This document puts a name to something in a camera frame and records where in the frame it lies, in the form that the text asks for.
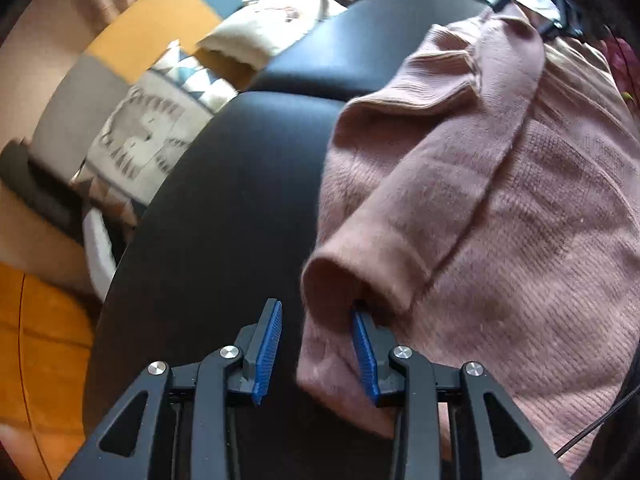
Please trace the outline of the pink knitted sweater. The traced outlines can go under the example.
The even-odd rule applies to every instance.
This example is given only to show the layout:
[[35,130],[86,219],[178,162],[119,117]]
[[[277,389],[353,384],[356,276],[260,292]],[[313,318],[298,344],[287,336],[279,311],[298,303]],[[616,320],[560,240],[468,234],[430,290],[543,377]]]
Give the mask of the pink knitted sweater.
[[639,133],[605,57],[516,4],[434,25],[342,110],[302,274],[298,384],[358,427],[357,304],[431,361],[477,360],[550,448],[609,408],[639,342]]

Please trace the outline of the magenta bed quilt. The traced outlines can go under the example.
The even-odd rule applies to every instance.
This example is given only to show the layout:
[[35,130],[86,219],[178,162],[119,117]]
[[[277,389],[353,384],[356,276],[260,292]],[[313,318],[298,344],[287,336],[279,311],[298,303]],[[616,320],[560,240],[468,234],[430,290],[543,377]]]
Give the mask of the magenta bed quilt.
[[601,42],[608,66],[623,98],[639,106],[639,59],[622,38],[609,36]]

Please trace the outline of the grey yellow blue sofa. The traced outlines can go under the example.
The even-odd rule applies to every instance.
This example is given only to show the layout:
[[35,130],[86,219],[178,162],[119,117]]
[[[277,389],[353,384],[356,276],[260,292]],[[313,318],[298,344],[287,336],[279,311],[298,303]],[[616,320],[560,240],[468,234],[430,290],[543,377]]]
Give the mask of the grey yellow blue sofa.
[[84,203],[82,235],[96,296],[107,295],[117,268],[107,223],[116,223],[123,237],[130,237],[134,228],[107,217],[79,194],[72,185],[74,175],[106,118],[175,40],[239,93],[241,73],[257,70],[202,49],[198,42],[249,1],[137,0],[90,44],[44,110],[28,146],[29,161],[77,193]]

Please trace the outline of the black rolled mat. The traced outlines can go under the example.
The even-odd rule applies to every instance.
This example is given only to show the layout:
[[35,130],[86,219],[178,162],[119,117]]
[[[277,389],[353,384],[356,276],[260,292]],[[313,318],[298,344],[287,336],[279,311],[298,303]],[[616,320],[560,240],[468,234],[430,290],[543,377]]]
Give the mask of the black rolled mat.
[[27,207],[80,246],[84,244],[82,199],[46,170],[30,162],[24,143],[11,140],[2,148],[0,172],[1,181]]

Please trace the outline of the deer print cushion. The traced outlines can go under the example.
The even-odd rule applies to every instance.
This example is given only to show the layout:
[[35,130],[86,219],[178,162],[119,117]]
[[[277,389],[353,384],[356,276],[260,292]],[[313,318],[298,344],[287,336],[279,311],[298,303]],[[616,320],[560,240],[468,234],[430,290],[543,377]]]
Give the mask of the deer print cushion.
[[335,0],[250,0],[198,46],[262,70],[317,25],[345,11]]

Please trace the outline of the tiger print cushion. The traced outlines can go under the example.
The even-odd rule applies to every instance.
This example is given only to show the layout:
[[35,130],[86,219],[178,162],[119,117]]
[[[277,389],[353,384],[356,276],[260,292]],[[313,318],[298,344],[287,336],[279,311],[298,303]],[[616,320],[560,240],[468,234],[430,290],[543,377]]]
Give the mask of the tiger print cushion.
[[107,217],[135,228],[196,137],[237,95],[171,42],[106,118],[73,187]]

